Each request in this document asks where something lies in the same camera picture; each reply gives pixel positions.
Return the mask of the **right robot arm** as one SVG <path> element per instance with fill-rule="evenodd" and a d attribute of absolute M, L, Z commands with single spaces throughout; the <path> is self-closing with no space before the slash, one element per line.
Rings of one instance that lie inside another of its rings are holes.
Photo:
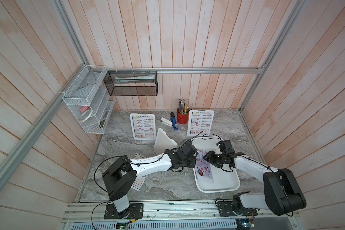
<path fill-rule="evenodd" d="M 223 169 L 244 171 L 263 183 L 263 193 L 242 192 L 233 196 L 232 210 L 242 216 L 251 209 L 270 210 L 277 216 L 291 215 L 304 209 L 307 201 L 293 174 L 289 169 L 277 169 L 260 163 L 242 152 L 236 152 L 229 140 L 217 143 L 215 151 L 209 151 L 203 160 Z"/>

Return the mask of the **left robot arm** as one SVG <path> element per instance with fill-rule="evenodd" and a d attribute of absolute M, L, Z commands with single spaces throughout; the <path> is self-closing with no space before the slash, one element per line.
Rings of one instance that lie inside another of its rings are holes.
<path fill-rule="evenodd" d="M 131 160 L 126 155 L 117 156 L 117 160 L 102 174 L 109 200 L 121 214 L 130 209 L 127 194 L 136 179 L 156 172 L 194 168 L 197 149 L 191 140 L 180 147 L 166 149 L 154 157 Z"/>

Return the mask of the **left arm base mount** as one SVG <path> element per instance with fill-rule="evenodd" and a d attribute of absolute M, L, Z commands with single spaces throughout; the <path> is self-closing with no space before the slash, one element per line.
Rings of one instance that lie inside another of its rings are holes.
<path fill-rule="evenodd" d="M 144 204 L 143 203 L 132 203 L 129 207 L 118 212 L 113 203 L 106 205 L 104 219 L 129 219 L 138 220 L 143 217 Z"/>

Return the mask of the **special menu sheet top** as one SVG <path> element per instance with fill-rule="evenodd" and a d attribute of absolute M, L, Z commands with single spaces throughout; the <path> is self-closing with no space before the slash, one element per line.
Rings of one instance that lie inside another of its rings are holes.
<path fill-rule="evenodd" d="M 211 164 L 203 159 L 207 154 L 206 151 L 197 149 L 197 156 L 195 158 L 195 175 L 198 181 L 212 184 L 214 183 Z"/>

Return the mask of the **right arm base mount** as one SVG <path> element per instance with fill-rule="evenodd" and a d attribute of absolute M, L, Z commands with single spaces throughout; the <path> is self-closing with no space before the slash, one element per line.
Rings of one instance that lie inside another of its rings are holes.
<path fill-rule="evenodd" d="M 248 192 L 242 192 L 235 194 L 232 201 L 224 201 L 221 198 L 215 200 L 215 206 L 219 210 L 221 217 L 232 217 L 232 216 L 257 216 L 257 209 L 248 209 L 243 206 L 240 201 L 240 196 Z"/>

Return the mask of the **dim sum inn menu sheet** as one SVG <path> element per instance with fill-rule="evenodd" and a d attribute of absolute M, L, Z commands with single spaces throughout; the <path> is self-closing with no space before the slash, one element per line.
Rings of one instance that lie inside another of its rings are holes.
<path fill-rule="evenodd" d="M 141 160 L 141 159 L 145 159 L 145 158 L 146 158 L 145 156 L 143 156 L 139 153 L 137 153 L 134 157 L 135 160 Z M 136 191 L 140 191 L 145 180 L 146 180 L 146 176 L 139 176 L 138 175 L 131 188 L 136 190 Z"/>

